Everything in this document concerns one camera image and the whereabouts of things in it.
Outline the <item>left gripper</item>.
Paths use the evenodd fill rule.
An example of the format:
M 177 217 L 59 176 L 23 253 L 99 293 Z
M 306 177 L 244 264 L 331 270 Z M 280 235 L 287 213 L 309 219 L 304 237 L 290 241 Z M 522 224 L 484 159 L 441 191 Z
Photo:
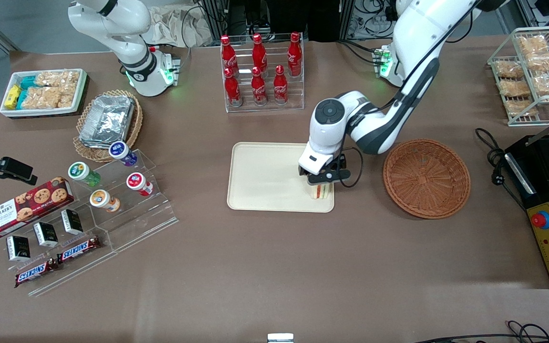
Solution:
M 340 143 L 313 145 L 313 143 L 307 142 L 298 159 L 299 175 L 306 176 L 309 185 L 345 182 L 351 178 L 345 154 L 340 153 L 334 158 L 334 154 L 340 148 Z

